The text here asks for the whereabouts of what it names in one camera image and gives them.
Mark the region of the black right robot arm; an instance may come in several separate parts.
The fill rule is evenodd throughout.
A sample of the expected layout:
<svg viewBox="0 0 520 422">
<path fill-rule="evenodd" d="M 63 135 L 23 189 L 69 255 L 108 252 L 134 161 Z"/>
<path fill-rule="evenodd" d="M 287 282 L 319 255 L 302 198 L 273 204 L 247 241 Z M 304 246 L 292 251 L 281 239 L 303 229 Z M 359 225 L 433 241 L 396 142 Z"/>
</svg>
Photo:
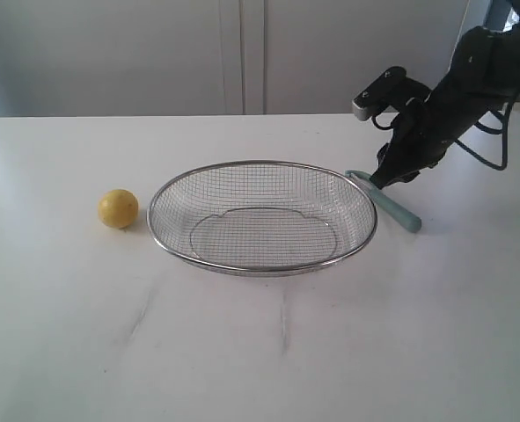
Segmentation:
<svg viewBox="0 0 520 422">
<path fill-rule="evenodd" d="M 512 8 L 517 24 L 506 32 L 475 26 L 458 42 L 450 68 L 430 89 L 393 66 L 356 99 L 365 119 L 385 109 L 397 115 L 388 125 L 391 140 L 377 153 L 370 182 L 378 188 L 408 183 L 435 167 L 452 144 L 471 127 L 502 138 L 502 158 L 493 163 L 469 147 L 464 150 L 486 167 L 508 165 L 509 117 L 520 97 L 520 1 Z"/>
</svg>

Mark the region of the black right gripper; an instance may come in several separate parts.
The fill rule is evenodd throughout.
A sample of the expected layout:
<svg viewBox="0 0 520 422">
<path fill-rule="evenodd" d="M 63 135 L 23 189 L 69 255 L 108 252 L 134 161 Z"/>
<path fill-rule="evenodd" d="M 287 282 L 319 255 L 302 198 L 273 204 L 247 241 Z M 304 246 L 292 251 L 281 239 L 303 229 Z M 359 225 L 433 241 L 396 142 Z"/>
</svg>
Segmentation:
<svg viewBox="0 0 520 422">
<path fill-rule="evenodd" d="M 378 189 L 410 183 L 420 175 L 419 170 L 437 165 L 484 114 L 501 110 L 505 103 L 503 95 L 465 91 L 454 79 L 444 79 L 416 109 L 414 124 L 400 128 L 379 150 L 370 182 Z"/>
</svg>

